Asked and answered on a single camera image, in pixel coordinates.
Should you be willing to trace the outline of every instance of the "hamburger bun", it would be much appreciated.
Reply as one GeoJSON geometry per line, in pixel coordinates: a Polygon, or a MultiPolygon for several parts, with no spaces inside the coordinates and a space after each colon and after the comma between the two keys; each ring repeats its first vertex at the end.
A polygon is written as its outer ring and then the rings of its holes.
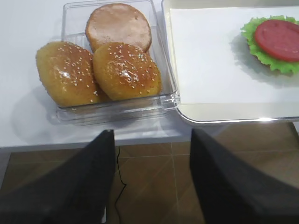
{"type": "Polygon", "coordinates": [[[145,16],[136,8],[122,3],[99,7],[90,15],[85,34],[95,52],[108,42],[124,42],[144,52],[151,45],[151,31],[145,16]]]}
{"type": "Polygon", "coordinates": [[[93,56],[94,75],[112,100],[158,95],[160,71],[140,48],[120,42],[106,43],[93,56]]]}
{"type": "Polygon", "coordinates": [[[50,42],[36,53],[40,80],[60,107],[108,100],[93,76],[93,56],[70,42],[50,42]]]}

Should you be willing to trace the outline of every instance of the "tabletop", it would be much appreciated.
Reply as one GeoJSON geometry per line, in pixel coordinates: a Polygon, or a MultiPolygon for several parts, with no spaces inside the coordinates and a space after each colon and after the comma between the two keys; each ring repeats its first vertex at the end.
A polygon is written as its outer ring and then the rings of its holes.
{"type": "MultiPolygon", "coordinates": [[[[117,145],[189,140],[192,127],[175,111],[159,118],[93,126],[57,121],[55,104],[39,80],[35,54],[47,42],[60,38],[63,5],[68,2],[10,0],[0,8],[1,152],[79,148],[105,129],[115,130],[117,145]]],[[[161,15],[161,1],[154,3],[161,15]]],[[[217,126],[206,128],[210,134],[220,130],[217,126]]]]}

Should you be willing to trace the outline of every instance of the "wire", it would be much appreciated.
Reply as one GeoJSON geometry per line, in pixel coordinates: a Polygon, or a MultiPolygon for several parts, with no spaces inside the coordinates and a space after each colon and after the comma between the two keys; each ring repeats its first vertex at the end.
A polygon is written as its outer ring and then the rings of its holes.
{"type": "Polygon", "coordinates": [[[118,173],[119,173],[119,175],[120,175],[120,180],[121,180],[121,183],[122,183],[122,185],[123,185],[123,188],[121,189],[120,194],[118,195],[117,199],[115,200],[114,206],[115,206],[115,210],[116,210],[117,215],[118,215],[118,219],[119,219],[120,224],[121,224],[121,215],[120,215],[120,212],[119,212],[118,209],[117,209],[116,204],[117,204],[118,200],[120,199],[120,197],[121,197],[121,195],[122,195],[124,189],[126,188],[127,184],[124,183],[124,182],[122,181],[122,178],[121,178],[120,165],[118,164],[118,158],[119,158],[120,154],[121,154],[121,149],[120,149],[120,147],[118,146],[118,154],[117,154],[117,157],[116,157],[116,163],[117,163],[118,173]]]}

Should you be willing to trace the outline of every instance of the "tile floor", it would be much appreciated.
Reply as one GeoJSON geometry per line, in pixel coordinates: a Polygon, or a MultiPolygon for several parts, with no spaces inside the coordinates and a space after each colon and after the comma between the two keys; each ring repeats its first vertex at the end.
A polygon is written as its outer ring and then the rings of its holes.
{"type": "MultiPolygon", "coordinates": [[[[292,125],[234,125],[216,139],[252,166],[299,187],[299,138],[292,125]]],[[[188,167],[189,147],[189,142],[120,147],[121,176],[128,184],[118,202],[124,224],[204,223],[188,167]]],[[[76,152],[12,154],[0,193],[47,173],[76,152]]],[[[109,224],[119,223],[114,202],[121,188],[116,172],[108,205],[109,224]]]]}

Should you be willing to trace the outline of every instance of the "tomato slice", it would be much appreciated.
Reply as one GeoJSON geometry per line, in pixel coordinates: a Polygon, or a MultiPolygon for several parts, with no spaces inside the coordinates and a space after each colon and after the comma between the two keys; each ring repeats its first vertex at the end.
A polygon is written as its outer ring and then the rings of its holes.
{"type": "Polygon", "coordinates": [[[283,20],[267,20],[257,27],[255,40],[273,58],[299,62],[299,25],[283,20]]]}

